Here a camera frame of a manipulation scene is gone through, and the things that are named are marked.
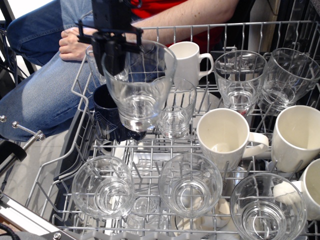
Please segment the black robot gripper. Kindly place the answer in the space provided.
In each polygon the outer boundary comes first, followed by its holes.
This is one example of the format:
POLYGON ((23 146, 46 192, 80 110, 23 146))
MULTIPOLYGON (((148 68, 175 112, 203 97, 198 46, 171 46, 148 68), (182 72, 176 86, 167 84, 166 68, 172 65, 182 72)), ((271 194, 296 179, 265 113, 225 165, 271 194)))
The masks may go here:
POLYGON ((142 33, 131 25, 132 10, 142 6, 142 1, 93 0, 92 17, 77 23, 79 41, 91 44, 98 72, 104 76, 104 68, 110 75, 124 70, 126 52, 140 53, 142 33))

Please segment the person's hand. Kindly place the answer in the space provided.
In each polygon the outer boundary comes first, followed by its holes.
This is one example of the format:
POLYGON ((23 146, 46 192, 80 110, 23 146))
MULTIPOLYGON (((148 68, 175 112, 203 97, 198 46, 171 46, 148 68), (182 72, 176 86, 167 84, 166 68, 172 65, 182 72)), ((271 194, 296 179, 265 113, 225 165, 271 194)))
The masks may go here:
POLYGON ((82 61, 86 55, 89 43, 79 40, 80 31, 77 27, 71 27, 61 32, 59 40, 59 56, 63 61, 82 61))

